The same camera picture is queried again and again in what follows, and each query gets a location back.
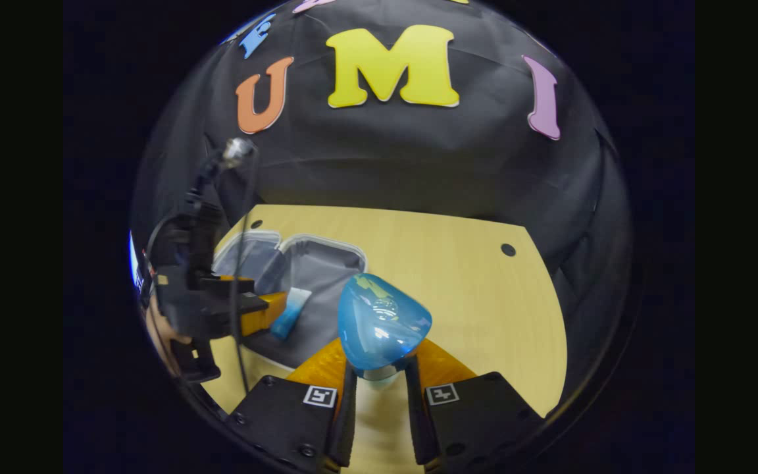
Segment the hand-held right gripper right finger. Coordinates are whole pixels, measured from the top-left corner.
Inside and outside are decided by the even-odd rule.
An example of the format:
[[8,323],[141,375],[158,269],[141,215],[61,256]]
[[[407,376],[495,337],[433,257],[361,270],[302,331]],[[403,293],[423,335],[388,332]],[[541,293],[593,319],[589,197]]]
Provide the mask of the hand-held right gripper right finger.
[[425,339],[404,375],[425,473],[507,473],[532,455],[544,419],[500,372],[477,375]]

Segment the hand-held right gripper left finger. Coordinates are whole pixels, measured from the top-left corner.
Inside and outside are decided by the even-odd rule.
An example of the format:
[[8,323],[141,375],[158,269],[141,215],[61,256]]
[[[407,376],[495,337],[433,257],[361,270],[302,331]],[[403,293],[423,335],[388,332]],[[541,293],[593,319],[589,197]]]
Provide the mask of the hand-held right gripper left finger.
[[340,473],[354,444],[356,384],[335,339],[286,378],[265,375],[229,426],[274,473]]

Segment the clear bottle with blue cap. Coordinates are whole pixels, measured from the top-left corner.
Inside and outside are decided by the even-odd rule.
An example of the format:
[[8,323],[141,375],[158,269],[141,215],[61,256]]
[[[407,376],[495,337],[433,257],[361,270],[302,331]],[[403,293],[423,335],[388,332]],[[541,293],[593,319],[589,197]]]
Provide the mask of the clear bottle with blue cap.
[[423,304],[370,273],[345,283],[337,315],[343,354],[355,374],[371,383],[403,371],[433,323]]

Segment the white suitcase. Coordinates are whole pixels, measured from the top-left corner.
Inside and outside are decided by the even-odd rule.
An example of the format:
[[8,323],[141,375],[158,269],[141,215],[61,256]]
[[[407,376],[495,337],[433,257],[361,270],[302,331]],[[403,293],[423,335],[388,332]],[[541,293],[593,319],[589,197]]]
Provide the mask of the white suitcase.
[[339,336],[339,300],[345,283],[365,273],[364,251],[348,243],[313,234],[294,234],[283,240],[271,230],[252,229],[229,238],[215,252],[213,271],[255,281],[261,294],[308,291],[306,303],[285,337],[262,330],[245,336],[253,353],[295,369]]

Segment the blue and white panel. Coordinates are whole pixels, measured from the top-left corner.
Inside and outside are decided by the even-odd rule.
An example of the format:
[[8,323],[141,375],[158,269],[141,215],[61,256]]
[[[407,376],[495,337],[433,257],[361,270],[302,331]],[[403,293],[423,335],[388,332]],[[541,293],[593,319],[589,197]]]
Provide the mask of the blue and white panel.
[[143,286],[143,276],[139,269],[139,254],[133,240],[132,232],[128,233],[128,249],[130,262],[130,278],[136,295],[140,295]]

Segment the black backdrop cloth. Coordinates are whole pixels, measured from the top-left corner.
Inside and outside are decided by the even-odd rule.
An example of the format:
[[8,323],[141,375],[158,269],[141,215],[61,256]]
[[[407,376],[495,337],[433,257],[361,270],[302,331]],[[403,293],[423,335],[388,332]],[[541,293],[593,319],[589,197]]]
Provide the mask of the black backdrop cloth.
[[553,280],[565,391],[598,375],[632,260],[619,153],[571,68],[482,2],[289,0],[208,52],[145,148],[132,202],[143,250],[199,167],[243,133],[236,89],[270,102],[266,67],[291,57],[282,111],[251,136],[255,201],[382,208],[526,228]]

